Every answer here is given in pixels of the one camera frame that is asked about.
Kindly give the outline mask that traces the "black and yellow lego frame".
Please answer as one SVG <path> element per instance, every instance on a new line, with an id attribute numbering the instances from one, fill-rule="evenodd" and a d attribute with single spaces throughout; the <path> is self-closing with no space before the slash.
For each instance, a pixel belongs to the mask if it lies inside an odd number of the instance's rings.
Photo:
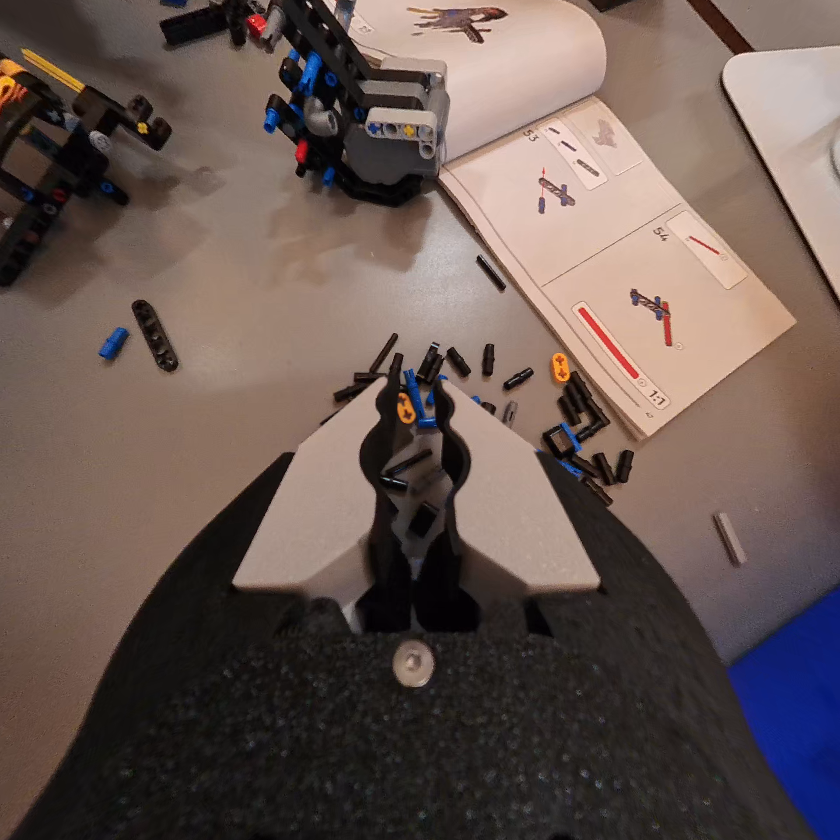
<path id="1" fill-rule="evenodd" d="M 130 196 L 109 174 L 112 136 L 123 130 L 161 151 L 172 126 L 147 98 L 121 104 L 29 49 L 24 64 L 1 56 L 1 285 L 11 287 L 73 196 L 102 195 L 118 206 Z"/>

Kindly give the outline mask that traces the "lego instruction booklet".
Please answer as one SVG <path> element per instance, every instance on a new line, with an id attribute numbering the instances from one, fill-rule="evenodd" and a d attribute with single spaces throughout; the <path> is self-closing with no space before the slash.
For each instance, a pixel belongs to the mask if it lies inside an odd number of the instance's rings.
<path id="1" fill-rule="evenodd" d="M 442 60 L 441 186 L 636 438 L 795 325 L 595 94 L 570 2 L 358 2 L 367 56 Z"/>

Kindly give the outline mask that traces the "blue plastic surface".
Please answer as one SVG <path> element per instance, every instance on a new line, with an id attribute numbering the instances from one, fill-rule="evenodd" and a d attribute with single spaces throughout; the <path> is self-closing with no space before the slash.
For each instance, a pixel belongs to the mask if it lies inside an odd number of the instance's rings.
<path id="1" fill-rule="evenodd" d="M 741 656 L 730 681 L 765 759 L 814 834 L 839 838 L 839 589 Z"/>

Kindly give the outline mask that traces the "pile of small lego pins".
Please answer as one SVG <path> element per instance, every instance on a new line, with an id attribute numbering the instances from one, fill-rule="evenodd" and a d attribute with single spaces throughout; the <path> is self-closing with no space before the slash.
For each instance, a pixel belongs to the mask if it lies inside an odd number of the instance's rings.
<path id="1" fill-rule="evenodd" d="M 370 371 L 354 372 L 353 382 L 333 394 L 333 401 L 339 405 L 339 408 L 322 421 L 321 425 L 336 414 L 343 404 L 352 401 L 361 394 L 371 383 L 386 377 L 386 372 L 380 371 L 379 367 L 385 362 L 386 355 L 394 348 L 397 341 L 398 334 L 394 332 L 382 352 L 377 356 L 374 368 L 371 368 Z M 416 371 L 410 369 L 404 372 L 408 376 L 408 381 L 407 384 L 404 383 L 401 386 L 401 391 L 406 392 L 413 401 L 417 413 L 414 427 L 419 432 L 424 430 L 438 431 L 438 422 L 435 416 L 429 414 L 429 412 L 434 409 L 435 405 L 434 384 L 436 382 L 446 382 L 449 379 L 446 374 L 441 374 L 445 359 L 448 360 L 447 363 L 453 369 L 454 374 L 456 373 L 462 379 L 469 378 L 472 369 L 456 347 L 449 347 L 444 354 L 440 353 L 440 346 L 436 342 L 431 343 L 423 362 Z M 495 345 L 487 343 L 482 352 L 480 365 L 482 376 L 485 378 L 491 377 L 494 367 Z M 534 370 L 530 366 L 518 371 L 505 380 L 502 390 L 505 393 L 510 393 L 533 375 Z M 425 403 L 422 400 L 422 386 L 427 388 Z M 548 448 L 547 451 L 559 460 L 562 467 L 567 469 L 584 486 L 588 487 L 605 506 L 610 507 L 613 504 L 613 499 L 606 493 L 604 487 L 627 483 L 632 471 L 634 451 L 623 450 L 618 457 L 615 469 L 612 468 L 609 460 L 602 452 L 593 453 L 591 458 L 583 457 L 581 455 L 583 445 L 608 427 L 611 421 L 598 405 L 592 390 L 582 379 L 579 372 L 571 371 L 570 381 L 563 384 L 562 387 L 562 393 L 558 398 L 558 406 L 563 415 L 563 421 L 543 432 L 541 440 L 544 447 Z M 515 401 L 509 401 L 505 405 L 504 412 L 499 415 L 499 419 L 506 427 L 512 425 L 517 410 L 518 404 Z M 398 431 L 406 431 L 409 427 L 402 424 Z M 426 447 L 410 458 L 385 468 L 381 473 L 382 486 L 397 493 L 408 491 L 414 495 L 425 493 L 427 488 L 443 475 L 442 469 L 433 469 L 423 479 L 414 481 L 413 485 L 411 481 L 405 479 L 403 473 L 431 457 L 432 450 Z"/>

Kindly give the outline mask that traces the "black lego beam with holes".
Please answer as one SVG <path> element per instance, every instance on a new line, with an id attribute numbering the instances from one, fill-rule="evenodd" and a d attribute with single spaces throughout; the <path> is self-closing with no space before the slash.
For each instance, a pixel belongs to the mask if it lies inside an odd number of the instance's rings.
<path id="1" fill-rule="evenodd" d="M 176 371 L 180 362 L 157 311 L 144 299 L 133 301 L 131 310 L 156 366 L 165 373 Z"/>

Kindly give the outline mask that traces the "grey lego axle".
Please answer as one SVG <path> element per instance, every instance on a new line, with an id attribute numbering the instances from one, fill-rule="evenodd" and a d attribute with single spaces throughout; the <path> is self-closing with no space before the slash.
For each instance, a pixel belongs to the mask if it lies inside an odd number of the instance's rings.
<path id="1" fill-rule="evenodd" d="M 736 567 L 746 564 L 748 562 L 747 554 L 729 515 L 724 511 L 716 511 L 712 515 L 712 520 L 730 563 Z"/>

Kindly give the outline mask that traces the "grey and black lego assembly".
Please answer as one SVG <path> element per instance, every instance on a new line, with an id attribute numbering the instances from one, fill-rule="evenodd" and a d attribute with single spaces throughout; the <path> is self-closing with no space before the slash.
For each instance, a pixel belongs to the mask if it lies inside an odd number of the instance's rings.
<path id="1" fill-rule="evenodd" d="M 350 34 L 355 2 L 270 2 L 259 37 L 290 50 L 263 129 L 295 146 L 296 174 L 319 175 L 356 201 L 399 207 L 438 178 L 450 97 L 438 59 L 388 56 L 372 65 Z"/>

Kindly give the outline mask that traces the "small black lego assembly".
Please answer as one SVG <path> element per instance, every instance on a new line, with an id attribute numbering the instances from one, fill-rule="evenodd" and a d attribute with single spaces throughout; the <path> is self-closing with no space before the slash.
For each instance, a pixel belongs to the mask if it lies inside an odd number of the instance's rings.
<path id="1" fill-rule="evenodd" d="M 258 36 L 266 21 L 266 5 L 257 1 L 208 2 L 160 21 L 165 43 L 181 47 L 227 32 L 233 47 L 245 46 L 250 35 Z"/>

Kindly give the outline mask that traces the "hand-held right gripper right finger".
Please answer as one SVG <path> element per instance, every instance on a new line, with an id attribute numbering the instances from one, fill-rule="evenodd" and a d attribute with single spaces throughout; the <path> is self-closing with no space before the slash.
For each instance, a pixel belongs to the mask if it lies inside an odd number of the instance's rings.
<path id="1" fill-rule="evenodd" d="M 499 602 L 597 591 L 601 576 L 552 483 L 571 475 L 451 382 L 436 383 L 434 399 L 451 490 L 416 579 L 420 627 L 469 633 Z"/>

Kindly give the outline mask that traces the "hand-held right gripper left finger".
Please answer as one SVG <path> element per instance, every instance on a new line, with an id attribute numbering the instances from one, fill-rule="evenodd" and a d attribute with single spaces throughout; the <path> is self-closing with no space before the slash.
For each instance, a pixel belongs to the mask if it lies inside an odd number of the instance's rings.
<path id="1" fill-rule="evenodd" d="M 400 392 L 400 375 L 377 379 L 298 447 L 235 589 L 353 606 L 365 632 L 409 629 L 411 570 L 381 481 L 395 453 Z"/>

